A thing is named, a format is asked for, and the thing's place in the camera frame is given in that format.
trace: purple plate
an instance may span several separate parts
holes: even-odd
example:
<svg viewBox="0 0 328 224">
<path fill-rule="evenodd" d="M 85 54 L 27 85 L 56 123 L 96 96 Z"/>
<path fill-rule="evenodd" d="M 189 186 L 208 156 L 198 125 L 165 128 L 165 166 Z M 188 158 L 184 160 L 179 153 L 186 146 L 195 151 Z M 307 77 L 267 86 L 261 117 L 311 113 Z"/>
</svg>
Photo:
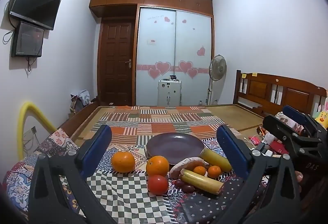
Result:
<svg viewBox="0 0 328 224">
<path fill-rule="evenodd" d="M 150 156 L 161 155 L 171 165 L 176 165 L 188 157 L 199 156 L 204 147 L 203 142 L 197 137 L 180 132 L 156 135 L 146 145 Z"/>
</svg>

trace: frosted glass door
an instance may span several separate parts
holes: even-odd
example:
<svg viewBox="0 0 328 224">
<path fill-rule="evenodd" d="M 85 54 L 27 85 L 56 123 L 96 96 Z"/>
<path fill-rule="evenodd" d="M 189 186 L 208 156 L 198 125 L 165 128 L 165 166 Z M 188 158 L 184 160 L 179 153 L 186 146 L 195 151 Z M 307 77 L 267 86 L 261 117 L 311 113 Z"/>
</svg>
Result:
<svg viewBox="0 0 328 224">
<path fill-rule="evenodd" d="M 141 8 L 137 44 L 136 105 L 156 106 L 158 81 L 174 69 L 176 11 Z"/>
<path fill-rule="evenodd" d="M 211 18 L 177 11 L 175 74 L 182 81 L 181 105 L 205 104 L 212 51 Z"/>
</svg>

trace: yellow hose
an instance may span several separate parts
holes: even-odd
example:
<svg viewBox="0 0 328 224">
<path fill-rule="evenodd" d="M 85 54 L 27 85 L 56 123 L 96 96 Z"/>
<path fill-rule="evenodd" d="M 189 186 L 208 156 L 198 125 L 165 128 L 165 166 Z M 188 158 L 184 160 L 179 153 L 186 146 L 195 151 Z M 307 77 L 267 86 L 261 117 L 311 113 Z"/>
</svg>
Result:
<svg viewBox="0 0 328 224">
<path fill-rule="evenodd" d="M 25 114 L 28 110 L 31 110 L 37 117 L 39 121 L 44 124 L 44 126 L 48 129 L 49 132 L 54 133 L 57 128 L 51 124 L 51 122 L 45 117 L 45 115 L 41 112 L 41 110 L 32 102 L 26 102 L 20 112 L 18 117 L 17 124 L 17 153 L 18 159 L 22 160 L 24 158 L 23 154 L 23 133 L 24 133 L 24 123 L 25 123 Z"/>
</svg>

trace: white suitcase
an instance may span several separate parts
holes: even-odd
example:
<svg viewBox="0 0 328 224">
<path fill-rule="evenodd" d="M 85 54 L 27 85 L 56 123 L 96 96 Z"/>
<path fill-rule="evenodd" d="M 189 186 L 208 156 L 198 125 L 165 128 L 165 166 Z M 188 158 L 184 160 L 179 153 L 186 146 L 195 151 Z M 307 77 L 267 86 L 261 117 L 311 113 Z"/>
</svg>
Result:
<svg viewBox="0 0 328 224">
<path fill-rule="evenodd" d="M 178 107 L 181 99 L 181 81 L 160 80 L 158 82 L 157 106 Z"/>
</svg>

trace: wooden headboard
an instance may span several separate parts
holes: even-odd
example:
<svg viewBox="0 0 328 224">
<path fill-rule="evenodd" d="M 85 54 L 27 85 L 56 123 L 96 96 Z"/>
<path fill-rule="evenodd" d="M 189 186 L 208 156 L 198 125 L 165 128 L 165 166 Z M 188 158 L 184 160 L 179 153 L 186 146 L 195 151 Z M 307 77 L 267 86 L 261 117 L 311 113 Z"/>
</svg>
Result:
<svg viewBox="0 0 328 224">
<path fill-rule="evenodd" d="M 298 79 L 262 73 L 241 73 L 238 70 L 233 103 L 261 116 L 275 115 L 282 111 L 285 105 L 290 105 L 305 114 L 311 114 L 315 95 L 319 96 L 318 106 L 315 109 L 317 110 L 322 104 L 322 98 L 327 97 L 325 88 Z M 248 107 L 240 103 L 238 98 L 247 99 L 260 106 Z"/>
</svg>

